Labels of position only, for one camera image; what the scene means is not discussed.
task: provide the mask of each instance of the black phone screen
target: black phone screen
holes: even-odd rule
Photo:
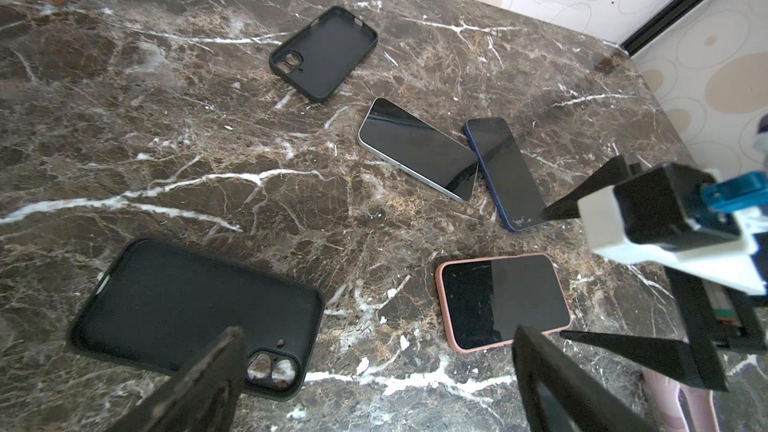
[[[470,119],[465,129],[504,226],[519,231],[541,224],[539,213],[546,205],[507,122]]]
[[[544,254],[448,264],[442,285],[453,336],[463,349],[513,340],[519,325],[545,332],[571,322]]]
[[[462,200],[472,196],[475,153],[389,100],[373,102],[360,140]]]

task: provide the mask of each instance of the blue plastic part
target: blue plastic part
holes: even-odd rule
[[[768,204],[768,178],[764,172],[748,172],[719,184],[701,188],[707,207],[731,213],[742,208]]]

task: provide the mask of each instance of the marble countertop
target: marble countertop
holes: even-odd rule
[[[317,105],[267,56],[334,4],[379,45]],[[0,428],[101,430],[165,380],[64,347],[139,235],[296,278],[327,300],[302,391],[285,403],[243,396],[234,430],[526,430],[510,347],[448,346],[434,281],[447,260],[544,252],[572,328],[684,336],[657,266],[591,254],[575,220],[506,232],[481,179],[459,203],[358,146],[377,96],[459,140],[466,119],[503,116],[547,203],[617,153],[688,157],[615,45],[471,0],[4,0]],[[636,364],[552,340],[650,420]],[[721,423],[756,430],[765,366],[727,359]]]

